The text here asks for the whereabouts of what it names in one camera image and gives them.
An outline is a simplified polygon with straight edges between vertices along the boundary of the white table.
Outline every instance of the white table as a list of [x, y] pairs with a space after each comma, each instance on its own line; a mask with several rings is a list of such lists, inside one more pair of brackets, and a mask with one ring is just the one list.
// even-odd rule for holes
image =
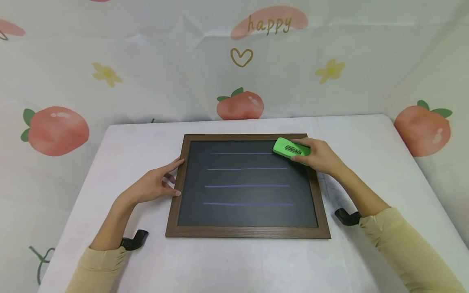
[[[330, 146], [441, 254], [469, 289], [469, 251], [430, 185], [384, 115], [113, 125], [73, 207], [40, 293], [63, 293], [78, 259], [116, 196], [181, 151], [184, 134], [307, 133]], [[125, 236], [150, 232], [132, 253], [117, 292], [405, 292], [358, 226], [342, 226], [338, 207], [355, 209], [319, 174], [331, 240], [165, 238], [170, 200], [139, 205]]]

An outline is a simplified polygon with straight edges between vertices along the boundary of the sleeve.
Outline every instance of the sleeve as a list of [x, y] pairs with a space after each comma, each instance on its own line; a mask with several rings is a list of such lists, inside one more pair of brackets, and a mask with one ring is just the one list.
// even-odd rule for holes
[[124, 247], [97, 251], [86, 248], [65, 293], [108, 293], [126, 260]]
[[439, 254], [397, 209], [361, 218], [360, 227], [410, 292], [466, 292]]

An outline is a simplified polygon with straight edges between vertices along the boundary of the person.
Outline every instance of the person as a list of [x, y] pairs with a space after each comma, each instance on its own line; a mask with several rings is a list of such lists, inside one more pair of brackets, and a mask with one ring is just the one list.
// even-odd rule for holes
[[[292, 141], [311, 148], [310, 155], [292, 157], [292, 161], [326, 173], [344, 187], [362, 216], [359, 225], [366, 237], [410, 292], [465, 292], [428, 242], [397, 209], [390, 207], [350, 170], [326, 142], [312, 138]], [[179, 196], [180, 191], [163, 182], [163, 177], [175, 183], [169, 173], [183, 162], [184, 159], [177, 158], [164, 167], [150, 170], [117, 197], [79, 260], [66, 293], [109, 292], [126, 259], [127, 252], [120, 244], [132, 210], [137, 204], [160, 196]]]

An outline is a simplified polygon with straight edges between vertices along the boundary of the black clamp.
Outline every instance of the black clamp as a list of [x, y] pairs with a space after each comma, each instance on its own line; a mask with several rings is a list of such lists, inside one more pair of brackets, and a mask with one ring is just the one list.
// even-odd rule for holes
[[359, 212], [354, 212], [353, 214], [349, 215], [344, 208], [336, 210], [334, 214], [345, 226], [357, 225], [358, 222], [360, 222], [360, 218], [362, 217]]
[[145, 230], [137, 230], [133, 239], [122, 238], [121, 246], [127, 251], [137, 250], [145, 244], [148, 234], [149, 233]]

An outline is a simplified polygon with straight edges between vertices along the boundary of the chalkboard eraser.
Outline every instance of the chalkboard eraser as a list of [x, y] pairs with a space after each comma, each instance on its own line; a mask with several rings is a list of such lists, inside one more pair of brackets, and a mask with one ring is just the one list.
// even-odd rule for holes
[[273, 146], [273, 152], [286, 158], [291, 158], [293, 156], [307, 156], [311, 153], [311, 150], [304, 145], [279, 137]]

